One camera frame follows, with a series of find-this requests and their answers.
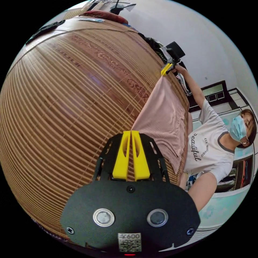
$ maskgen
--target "printed text on t-shirt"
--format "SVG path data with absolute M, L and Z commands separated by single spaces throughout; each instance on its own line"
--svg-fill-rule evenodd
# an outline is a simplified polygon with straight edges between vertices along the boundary
M 195 136 L 197 136 L 197 134 L 194 134 L 191 137 L 191 148 L 192 148 L 191 152 L 193 153 L 193 157 L 194 157 L 195 161 L 198 161 L 198 160 L 202 160 L 202 159 L 198 157 L 199 151 L 195 145 Z M 201 157 L 203 157 L 209 151 L 209 145 L 208 145 L 207 138 L 204 138 L 204 141 L 206 143 L 206 150 L 201 154 Z

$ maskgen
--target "white t-shirt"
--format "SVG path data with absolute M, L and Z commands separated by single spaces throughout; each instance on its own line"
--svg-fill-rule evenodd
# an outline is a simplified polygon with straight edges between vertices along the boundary
M 211 172 L 219 183 L 229 175 L 235 152 L 219 142 L 228 130 L 219 115 L 205 99 L 198 120 L 202 125 L 188 136 L 184 172 L 188 176 Z

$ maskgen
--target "woman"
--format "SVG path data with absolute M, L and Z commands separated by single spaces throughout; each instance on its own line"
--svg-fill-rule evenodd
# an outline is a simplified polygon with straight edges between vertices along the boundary
M 257 127 L 254 114 L 246 109 L 234 118 L 228 131 L 188 71 L 180 65 L 175 66 L 173 72 L 175 71 L 183 75 L 195 102 L 201 108 L 199 121 L 202 125 L 188 132 L 188 153 L 180 180 L 180 187 L 185 189 L 188 178 L 202 172 L 188 191 L 200 211 L 215 193 L 217 184 L 229 175 L 236 147 L 246 148 L 251 145 L 256 137 Z

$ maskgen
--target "hand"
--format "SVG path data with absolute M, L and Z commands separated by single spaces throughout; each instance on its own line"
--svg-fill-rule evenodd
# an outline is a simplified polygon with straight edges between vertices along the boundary
M 181 65 L 178 65 L 178 64 L 175 65 L 175 69 L 173 69 L 172 72 L 173 72 L 173 73 L 174 73 L 174 72 L 178 72 L 178 73 L 182 74 L 183 76 L 184 76 L 186 73 L 188 73 L 188 71 L 187 71 L 185 68 L 183 68 Z

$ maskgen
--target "hair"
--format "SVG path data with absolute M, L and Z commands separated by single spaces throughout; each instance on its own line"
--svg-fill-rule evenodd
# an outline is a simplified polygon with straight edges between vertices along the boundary
M 249 147 L 250 145 L 252 145 L 254 140 L 255 140 L 256 134 L 257 134 L 257 126 L 256 126 L 255 116 L 254 116 L 253 112 L 250 109 L 245 109 L 240 113 L 240 115 L 246 115 L 246 114 L 248 114 L 252 117 L 252 119 L 250 121 L 250 122 L 252 122 L 252 130 L 251 130 L 251 133 L 248 137 L 249 145 L 248 146 L 243 146 L 242 144 L 239 144 L 237 146 L 238 148 L 241 148 L 241 149 L 245 149 L 245 148 Z

